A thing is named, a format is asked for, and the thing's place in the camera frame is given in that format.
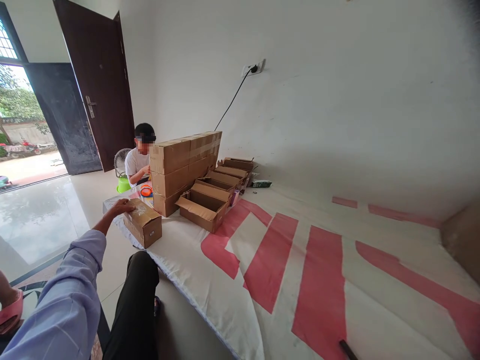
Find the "black hair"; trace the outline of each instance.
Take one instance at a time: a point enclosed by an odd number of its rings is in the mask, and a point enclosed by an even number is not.
[[[146,122],[143,122],[136,126],[135,137],[149,143],[152,143],[157,139],[157,137],[155,136],[154,128],[152,127],[152,125]]]

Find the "green bucket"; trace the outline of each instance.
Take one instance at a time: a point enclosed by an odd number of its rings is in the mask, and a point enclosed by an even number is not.
[[[117,193],[121,194],[128,190],[130,190],[129,180],[126,177],[119,177],[118,178],[118,186],[116,187]]]

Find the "window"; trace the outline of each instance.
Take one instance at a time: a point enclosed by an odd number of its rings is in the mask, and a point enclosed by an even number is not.
[[[27,64],[22,44],[15,31],[7,6],[0,0],[0,64]]]
[[[0,19],[0,55],[2,58],[18,59],[2,19]]]

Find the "person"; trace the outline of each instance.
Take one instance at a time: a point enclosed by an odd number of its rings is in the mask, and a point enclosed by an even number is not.
[[[148,181],[150,175],[150,145],[156,140],[154,128],[149,123],[138,124],[135,128],[136,148],[125,158],[125,173],[133,188]]]
[[[22,290],[11,287],[2,271],[0,271],[0,304],[0,336],[7,336],[21,325],[24,298]]]
[[[117,201],[91,230],[70,244],[35,310],[0,360],[90,358],[100,321],[96,279],[102,271],[107,231],[116,216],[134,209],[127,199]],[[155,289],[159,281],[158,267],[148,253],[138,251],[130,257],[104,360],[158,359],[155,328],[161,303]]]

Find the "white tile floor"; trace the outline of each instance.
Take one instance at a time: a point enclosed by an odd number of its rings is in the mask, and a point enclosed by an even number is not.
[[[10,281],[64,252],[102,217],[102,201],[116,195],[114,171],[65,176],[0,194],[0,268]],[[111,226],[97,290],[111,327],[127,272],[137,251]],[[162,359],[232,359],[195,309],[164,276],[156,294],[165,317]]]

